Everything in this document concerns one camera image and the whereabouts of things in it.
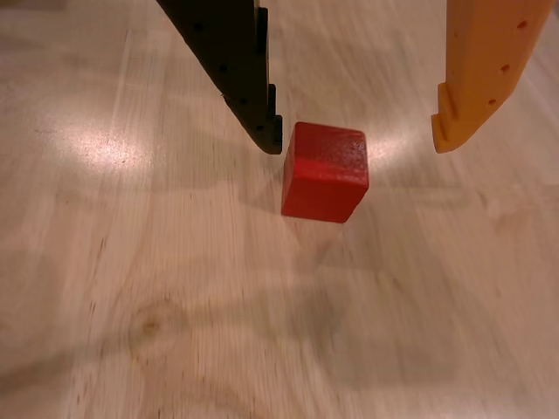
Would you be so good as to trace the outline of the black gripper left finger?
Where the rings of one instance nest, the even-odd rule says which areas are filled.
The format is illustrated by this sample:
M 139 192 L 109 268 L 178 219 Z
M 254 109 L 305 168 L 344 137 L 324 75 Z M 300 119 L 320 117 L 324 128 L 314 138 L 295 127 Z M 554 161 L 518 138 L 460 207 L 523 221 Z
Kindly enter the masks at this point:
M 282 117 L 269 82 L 268 9 L 253 0 L 158 4 L 252 141 L 267 154 L 279 154 Z

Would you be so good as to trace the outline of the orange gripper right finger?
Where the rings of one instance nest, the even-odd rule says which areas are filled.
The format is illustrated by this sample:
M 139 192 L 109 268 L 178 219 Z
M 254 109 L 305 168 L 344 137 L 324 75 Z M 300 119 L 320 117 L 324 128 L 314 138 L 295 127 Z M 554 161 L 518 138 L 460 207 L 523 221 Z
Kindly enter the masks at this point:
M 464 145 L 516 88 L 550 12 L 550 0 L 446 3 L 445 81 L 431 117 L 440 154 Z

